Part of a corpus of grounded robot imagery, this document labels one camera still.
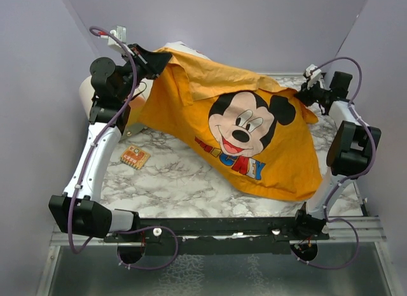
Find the white pillow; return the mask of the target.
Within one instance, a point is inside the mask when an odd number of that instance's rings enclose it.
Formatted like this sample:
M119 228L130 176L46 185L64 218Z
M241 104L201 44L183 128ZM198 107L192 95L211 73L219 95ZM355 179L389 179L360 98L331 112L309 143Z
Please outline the white pillow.
M166 43L165 48L170 48L178 52L188 53L190 55L200 57L203 59L210 60L206 55L200 53L199 51L189 47L188 45L184 44L182 41L176 41L171 43Z

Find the orange Mickey Mouse pillowcase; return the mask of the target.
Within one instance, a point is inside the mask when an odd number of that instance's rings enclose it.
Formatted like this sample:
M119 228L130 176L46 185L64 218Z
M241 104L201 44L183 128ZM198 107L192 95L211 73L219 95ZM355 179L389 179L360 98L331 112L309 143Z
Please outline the orange Mickey Mouse pillowcase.
M195 150L241 192L304 201L321 181L309 126L317 116L296 91L263 74L172 48L139 115Z

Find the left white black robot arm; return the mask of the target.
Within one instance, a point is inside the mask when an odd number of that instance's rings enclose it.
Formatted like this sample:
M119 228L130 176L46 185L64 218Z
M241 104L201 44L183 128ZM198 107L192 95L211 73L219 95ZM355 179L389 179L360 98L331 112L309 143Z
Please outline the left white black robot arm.
M68 234L104 238L117 232L126 241L140 236L137 213L110 210L100 204L102 183L109 160L130 114L129 101L141 80L157 79L169 63L168 52L150 52L137 44L131 57L119 66L108 57L90 66L94 89L86 144L77 168L62 195L53 195L48 207L59 229Z

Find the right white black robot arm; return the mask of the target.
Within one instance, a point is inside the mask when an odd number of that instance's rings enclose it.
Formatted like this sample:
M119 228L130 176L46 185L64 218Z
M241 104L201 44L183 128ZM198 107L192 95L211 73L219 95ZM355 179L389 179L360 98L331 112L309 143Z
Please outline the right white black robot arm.
M298 239L318 236L327 223L328 214L351 182L371 168L381 130L369 126L357 114L347 98L352 75L335 72L329 88L324 88L322 71L311 65L304 72L306 82L296 94L304 105L318 104L337 128L326 157L328 170L314 195L295 214L292 232Z

